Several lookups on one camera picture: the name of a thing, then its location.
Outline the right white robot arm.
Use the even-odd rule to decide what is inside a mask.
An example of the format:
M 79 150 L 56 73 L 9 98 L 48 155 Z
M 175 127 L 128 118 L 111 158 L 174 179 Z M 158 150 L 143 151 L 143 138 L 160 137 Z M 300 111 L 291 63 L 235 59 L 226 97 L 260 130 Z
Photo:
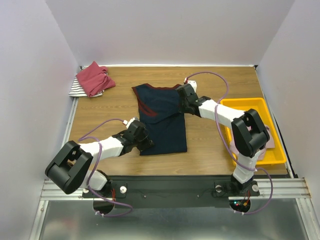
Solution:
M 250 188 L 258 158 L 270 140 L 259 113 L 254 109 L 241 111 L 230 108 L 207 96 L 198 97 L 189 83 L 179 86 L 176 91 L 181 112 L 215 121 L 219 133 L 220 125 L 232 131 L 238 155 L 231 180 L 226 186 L 233 195 L 242 195 Z

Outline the navy tank top maroon trim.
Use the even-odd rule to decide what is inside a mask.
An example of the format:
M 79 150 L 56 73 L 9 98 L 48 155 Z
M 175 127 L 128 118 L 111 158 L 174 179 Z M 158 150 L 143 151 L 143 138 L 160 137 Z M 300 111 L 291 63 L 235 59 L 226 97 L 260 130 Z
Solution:
M 179 112 L 179 94 L 173 87 L 154 87 L 148 83 L 133 86 L 138 104 L 139 120 L 145 124 L 154 146 L 141 156 L 187 152 L 185 116 Z

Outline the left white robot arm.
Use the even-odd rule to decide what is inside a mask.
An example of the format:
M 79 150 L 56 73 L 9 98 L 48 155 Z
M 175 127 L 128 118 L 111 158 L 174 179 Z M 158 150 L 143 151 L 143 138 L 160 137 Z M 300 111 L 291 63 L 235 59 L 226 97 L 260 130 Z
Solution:
M 136 118 L 123 121 L 126 129 L 104 140 L 78 144 L 71 140 L 65 143 L 45 169 L 45 175 L 65 194 L 79 188 L 93 189 L 100 197 L 111 193 L 111 184 L 106 174 L 89 170 L 99 160 L 120 157 L 137 148 L 145 151 L 155 144 L 149 137 L 144 123 Z

